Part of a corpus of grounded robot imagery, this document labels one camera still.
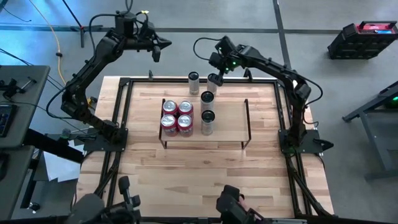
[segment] black and silver can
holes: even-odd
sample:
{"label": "black and silver can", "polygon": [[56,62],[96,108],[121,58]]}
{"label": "black and silver can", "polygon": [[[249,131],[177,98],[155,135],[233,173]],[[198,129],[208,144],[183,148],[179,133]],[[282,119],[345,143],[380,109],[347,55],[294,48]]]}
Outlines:
{"label": "black and silver can", "polygon": [[212,81],[210,81],[210,79],[213,75],[216,75],[216,74],[212,73],[207,76],[207,91],[210,91],[215,95],[217,92],[217,85],[215,83],[213,83]]}
{"label": "black and silver can", "polygon": [[199,74],[197,72],[190,72],[188,74],[189,93],[197,95],[199,93]]}
{"label": "black and silver can", "polygon": [[200,95],[200,112],[205,110],[213,110],[214,107],[214,94],[210,91],[204,91]]}
{"label": "black and silver can", "polygon": [[206,110],[201,114],[201,133],[202,135],[211,135],[216,116],[214,112]]}

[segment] yellow cable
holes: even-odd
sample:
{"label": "yellow cable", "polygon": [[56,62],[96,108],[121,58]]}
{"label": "yellow cable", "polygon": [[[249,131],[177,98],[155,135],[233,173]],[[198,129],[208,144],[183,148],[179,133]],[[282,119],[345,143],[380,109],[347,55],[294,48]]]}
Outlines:
{"label": "yellow cable", "polygon": [[[39,12],[39,14],[43,17],[43,19],[45,20],[45,22],[47,23],[47,25],[50,27],[52,33],[54,34],[55,40],[57,41],[58,53],[61,53],[60,42],[58,41],[58,37],[57,37],[57,35],[55,34],[54,29],[52,28],[51,24],[50,24],[50,23],[48,22],[48,20],[43,16],[43,14],[42,14],[42,13],[40,12],[40,10],[36,7],[36,5],[32,2],[32,0],[29,0],[29,1],[30,1],[30,3],[32,3],[32,5],[35,7],[35,9],[37,10],[37,12]],[[60,56],[57,56],[57,57],[58,57],[58,74],[60,75],[63,84],[66,85],[67,83],[65,82],[65,79],[63,78],[63,75],[62,75],[62,72],[61,72],[61,57],[60,57]]]}

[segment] gray desk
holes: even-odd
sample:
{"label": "gray desk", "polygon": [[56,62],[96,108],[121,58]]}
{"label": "gray desk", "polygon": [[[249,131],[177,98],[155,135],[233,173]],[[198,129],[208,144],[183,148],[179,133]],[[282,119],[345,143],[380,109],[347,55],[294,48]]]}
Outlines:
{"label": "gray desk", "polygon": [[[37,105],[49,72],[49,66],[3,65],[0,66],[0,80],[4,80],[4,82],[8,84],[13,78],[17,81],[17,86],[19,87],[22,87],[29,81],[27,78],[28,76],[36,80],[37,83],[28,87],[26,93],[17,93],[12,97],[12,99],[15,102],[32,103]],[[0,103],[4,104],[6,101],[7,100],[2,97],[2,94],[0,94]],[[29,128],[36,110],[36,107],[32,105],[16,105],[18,106],[16,116],[14,117],[7,136],[5,138],[0,138],[0,148],[12,148],[22,145],[25,133]]]}
{"label": "gray desk", "polygon": [[11,218],[17,202],[19,192],[32,158],[33,146],[22,146],[18,149],[0,149],[0,152],[9,154],[7,174],[0,181],[0,220],[8,220]]}

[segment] white paper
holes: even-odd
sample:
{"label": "white paper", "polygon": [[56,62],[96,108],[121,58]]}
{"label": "white paper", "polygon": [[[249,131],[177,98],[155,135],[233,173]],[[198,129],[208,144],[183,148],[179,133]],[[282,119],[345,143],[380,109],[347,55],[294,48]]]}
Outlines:
{"label": "white paper", "polygon": [[[74,141],[69,141],[69,146],[83,152],[84,145],[75,146]],[[49,181],[58,178],[58,182],[79,178],[80,164],[44,152],[45,165]]]}

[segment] tool case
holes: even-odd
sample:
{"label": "tool case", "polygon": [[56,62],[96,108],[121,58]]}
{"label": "tool case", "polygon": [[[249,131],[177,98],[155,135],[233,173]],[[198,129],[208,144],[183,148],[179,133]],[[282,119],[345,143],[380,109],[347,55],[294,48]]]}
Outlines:
{"label": "tool case", "polygon": [[370,59],[398,38],[397,21],[362,21],[343,28],[328,46],[331,59]]}

